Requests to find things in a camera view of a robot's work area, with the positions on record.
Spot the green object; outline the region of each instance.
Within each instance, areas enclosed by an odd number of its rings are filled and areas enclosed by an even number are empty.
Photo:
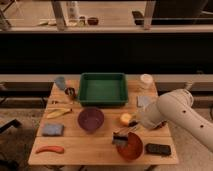
[[[123,106],[128,102],[125,74],[84,73],[78,100],[82,106]]]

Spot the bottle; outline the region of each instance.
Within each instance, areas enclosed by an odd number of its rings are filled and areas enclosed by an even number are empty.
[[[70,21],[78,21],[79,19],[79,7],[77,1],[67,1],[67,13],[68,20]]]

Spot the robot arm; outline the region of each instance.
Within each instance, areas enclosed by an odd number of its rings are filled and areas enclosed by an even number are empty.
[[[184,89],[161,95],[141,113],[141,124],[154,129],[162,121],[170,120],[181,126],[213,152],[213,124],[192,108],[193,97]]]

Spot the white cup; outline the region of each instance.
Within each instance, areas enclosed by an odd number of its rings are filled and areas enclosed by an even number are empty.
[[[140,86],[143,89],[149,89],[153,84],[153,77],[149,74],[143,74],[140,76]]]

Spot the red bowl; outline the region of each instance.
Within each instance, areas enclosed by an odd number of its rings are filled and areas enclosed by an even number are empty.
[[[93,133],[100,128],[103,122],[104,114],[96,107],[87,107],[78,116],[78,124],[89,133]]]
[[[118,153],[127,161],[135,160],[143,152],[143,143],[140,137],[132,132],[128,134],[127,145],[117,146]]]

